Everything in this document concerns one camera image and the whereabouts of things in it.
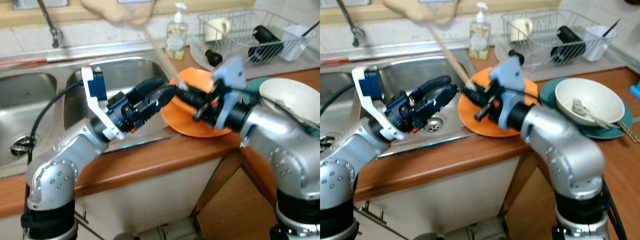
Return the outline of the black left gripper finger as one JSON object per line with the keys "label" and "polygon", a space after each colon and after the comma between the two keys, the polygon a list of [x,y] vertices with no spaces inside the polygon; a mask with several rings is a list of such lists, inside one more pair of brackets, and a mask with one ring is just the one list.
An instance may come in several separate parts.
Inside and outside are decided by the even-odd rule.
{"label": "black left gripper finger", "polygon": [[163,86],[147,96],[147,113],[155,115],[176,95],[176,86]]}
{"label": "black left gripper finger", "polygon": [[165,82],[165,77],[151,77],[140,82],[134,87],[134,99],[145,98],[151,92],[163,86]]}
{"label": "black left gripper finger", "polygon": [[437,87],[429,92],[429,115],[440,112],[448,103],[450,103],[458,92],[458,86],[455,84],[446,84]]}
{"label": "black left gripper finger", "polygon": [[451,77],[448,75],[442,75],[439,77],[432,78],[427,82],[423,83],[416,89],[416,98],[423,98],[432,90],[437,89],[438,87],[443,87],[447,84],[451,83]]}

